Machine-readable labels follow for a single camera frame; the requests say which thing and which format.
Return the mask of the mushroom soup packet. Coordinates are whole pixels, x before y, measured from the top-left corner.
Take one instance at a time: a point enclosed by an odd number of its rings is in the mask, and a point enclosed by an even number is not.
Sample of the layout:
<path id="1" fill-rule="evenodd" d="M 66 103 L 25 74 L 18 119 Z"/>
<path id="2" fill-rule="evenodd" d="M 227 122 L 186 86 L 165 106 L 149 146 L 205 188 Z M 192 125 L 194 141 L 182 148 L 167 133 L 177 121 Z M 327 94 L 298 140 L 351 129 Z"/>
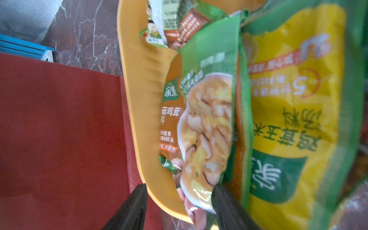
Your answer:
<path id="1" fill-rule="evenodd" d="M 163 88 L 160 151 L 198 230 L 212 227 L 212 192 L 234 136 L 239 17 L 206 25 L 173 58 Z"/>

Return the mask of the red paper bag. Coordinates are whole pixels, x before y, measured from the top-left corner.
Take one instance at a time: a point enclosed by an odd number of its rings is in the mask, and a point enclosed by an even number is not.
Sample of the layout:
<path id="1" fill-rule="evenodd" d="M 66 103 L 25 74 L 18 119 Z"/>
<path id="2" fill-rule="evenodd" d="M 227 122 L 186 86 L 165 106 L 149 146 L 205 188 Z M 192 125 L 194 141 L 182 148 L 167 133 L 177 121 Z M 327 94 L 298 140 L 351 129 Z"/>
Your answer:
<path id="1" fill-rule="evenodd" d="M 121 76 L 1 54 L 1 229 L 99 230 L 141 183 Z"/>

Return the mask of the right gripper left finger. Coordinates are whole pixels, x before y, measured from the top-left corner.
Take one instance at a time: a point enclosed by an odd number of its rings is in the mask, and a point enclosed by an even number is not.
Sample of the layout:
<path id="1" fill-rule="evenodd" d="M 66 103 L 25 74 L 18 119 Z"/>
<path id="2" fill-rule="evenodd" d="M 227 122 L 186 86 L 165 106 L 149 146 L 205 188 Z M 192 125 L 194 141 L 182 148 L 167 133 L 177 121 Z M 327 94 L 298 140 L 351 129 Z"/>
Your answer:
<path id="1" fill-rule="evenodd" d="M 138 185 L 102 230 L 143 230 L 147 204 L 146 184 Z"/>

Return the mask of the yellow green soup packet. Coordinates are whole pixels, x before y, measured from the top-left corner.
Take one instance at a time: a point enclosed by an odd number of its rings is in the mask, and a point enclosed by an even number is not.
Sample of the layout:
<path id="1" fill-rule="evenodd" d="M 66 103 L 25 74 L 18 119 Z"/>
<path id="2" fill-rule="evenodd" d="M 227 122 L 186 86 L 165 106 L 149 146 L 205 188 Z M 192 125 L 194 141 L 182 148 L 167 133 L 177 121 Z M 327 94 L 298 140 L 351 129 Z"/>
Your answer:
<path id="1" fill-rule="evenodd" d="M 241 26 L 254 144 L 248 213 L 326 230 L 357 154 L 367 1 L 267 1 Z"/>

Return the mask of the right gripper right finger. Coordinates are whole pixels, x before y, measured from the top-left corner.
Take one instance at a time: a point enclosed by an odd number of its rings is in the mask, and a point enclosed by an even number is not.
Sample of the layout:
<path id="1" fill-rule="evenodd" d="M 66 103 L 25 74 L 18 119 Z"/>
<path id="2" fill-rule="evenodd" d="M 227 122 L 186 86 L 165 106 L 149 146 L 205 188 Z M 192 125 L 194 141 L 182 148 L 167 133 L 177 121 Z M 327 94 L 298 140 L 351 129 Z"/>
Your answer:
<path id="1" fill-rule="evenodd" d="M 226 186 L 216 185 L 211 199 L 220 230 L 260 230 Z"/>

